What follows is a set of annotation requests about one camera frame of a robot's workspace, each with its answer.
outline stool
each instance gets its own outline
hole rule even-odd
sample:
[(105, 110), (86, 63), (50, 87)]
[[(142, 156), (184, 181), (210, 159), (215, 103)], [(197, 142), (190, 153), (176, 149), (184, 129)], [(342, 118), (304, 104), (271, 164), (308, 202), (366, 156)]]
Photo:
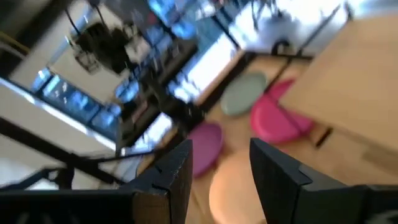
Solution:
[(221, 163), (210, 186), (209, 202), (216, 223), (265, 223), (251, 172), (249, 150), (235, 152)]
[(278, 106), (279, 98), (294, 80), (276, 83), (268, 93), (257, 100), (251, 111), (251, 127), (256, 136), (268, 143), (281, 143), (307, 134), (313, 122)]
[(223, 132), (218, 124), (202, 123), (187, 139), (193, 141), (193, 176), (198, 177), (216, 162), (223, 147)]
[(225, 89), (221, 109), (230, 116), (241, 115), (250, 110), (266, 87), (267, 78), (262, 72), (243, 74)]

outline pink stool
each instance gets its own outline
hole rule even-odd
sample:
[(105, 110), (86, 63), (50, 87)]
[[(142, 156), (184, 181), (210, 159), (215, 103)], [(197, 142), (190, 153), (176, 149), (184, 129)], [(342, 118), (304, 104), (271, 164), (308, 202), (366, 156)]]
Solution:
[(279, 98), (294, 80), (276, 83), (260, 97), (251, 110), (251, 127), (257, 137), (268, 143), (281, 143), (307, 134), (313, 125), (308, 118), (278, 106)]
[(198, 177), (216, 162), (223, 147), (223, 132), (218, 124), (202, 123), (187, 139), (193, 141), (193, 176)]

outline window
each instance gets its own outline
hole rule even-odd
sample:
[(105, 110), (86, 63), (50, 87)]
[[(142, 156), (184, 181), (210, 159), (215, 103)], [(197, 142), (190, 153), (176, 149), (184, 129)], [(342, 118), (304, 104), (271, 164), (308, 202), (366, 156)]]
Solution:
[(38, 91), (40, 88), (43, 87), (44, 83), (46, 83), (50, 78), (52, 74), (48, 68), (44, 68), (43, 70), (37, 72), (37, 77), (34, 80), (31, 89), (33, 92)]
[(175, 13), (176, 10), (174, 0), (149, 0), (148, 4), (155, 14), (169, 26), (173, 19), (171, 13)]
[(161, 26), (153, 26), (149, 28), (145, 34), (150, 45), (154, 45), (160, 41), (164, 36), (164, 31)]
[(112, 111), (102, 109), (92, 120), (91, 125), (99, 133), (104, 134), (112, 140), (116, 140), (118, 131), (118, 116)]
[(120, 108), (119, 105), (111, 103), (109, 105), (108, 111), (111, 112), (115, 116), (119, 116), (119, 114), (122, 112), (122, 109)]
[(45, 100), (83, 123), (87, 123), (100, 108), (99, 103), (66, 81), (61, 80), (58, 75), (54, 76), (44, 88), (42, 96)]
[(125, 103), (132, 100), (139, 91), (138, 82), (129, 83), (123, 92), (120, 94), (119, 99)]
[(178, 23), (172, 26), (173, 33), (180, 38), (190, 39), (197, 33), (195, 24), (187, 19), (181, 19)]

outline glass window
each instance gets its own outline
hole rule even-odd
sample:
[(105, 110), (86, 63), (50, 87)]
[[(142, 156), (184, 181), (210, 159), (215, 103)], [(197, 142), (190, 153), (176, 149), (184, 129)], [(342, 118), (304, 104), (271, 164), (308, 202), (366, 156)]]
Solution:
[(147, 40), (151, 45), (158, 43), (163, 38), (164, 31), (161, 26), (152, 26), (146, 32)]
[(187, 19), (181, 19), (178, 23), (172, 26), (173, 33), (183, 39), (191, 39), (197, 33), (195, 24)]
[(172, 120), (162, 113), (148, 127), (145, 135), (150, 139), (150, 142), (157, 144), (171, 127)]
[(37, 91), (43, 87), (44, 83), (47, 82), (51, 78), (52, 74), (48, 68), (44, 68), (43, 70), (37, 72), (37, 76), (32, 84), (32, 90)]
[(116, 139), (118, 117), (112, 112), (102, 109), (92, 120), (91, 125), (101, 134)]
[(122, 112), (122, 109), (120, 108), (120, 106), (117, 104), (114, 104), (114, 103), (111, 103), (108, 106), (108, 110), (115, 116), (119, 116), (119, 114)]
[(77, 120), (88, 122), (99, 110), (100, 104), (57, 75), (44, 88), (43, 96), (63, 112)]
[(129, 85), (129, 80), (124, 80), (122, 83), (120, 83), (120, 85), (118, 87), (116, 87), (115, 89), (115, 96), (116, 97), (120, 97), (120, 95), (123, 93), (123, 91), (127, 88), (127, 86)]
[(157, 45), (156, 48), (159, 52), (163, 52), (172, 44), (172, 39), (166, 35)]
[(173, 22), (177, 11), (174, 0), (148, 0), (148, 4), (166, 25), (169, 26)]
[(125, 103), (132, 100), (138, 93), (139, 85), (138, 82), (129, 83), (124, 91), (120, 94), (119, 99)]

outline wooden counter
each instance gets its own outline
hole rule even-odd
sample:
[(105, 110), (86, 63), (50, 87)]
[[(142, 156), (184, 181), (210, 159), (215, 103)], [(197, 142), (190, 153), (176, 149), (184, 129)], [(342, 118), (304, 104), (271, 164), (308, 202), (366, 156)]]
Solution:
[(349, 22), (281, 103), (398, 153), (398, 15)]

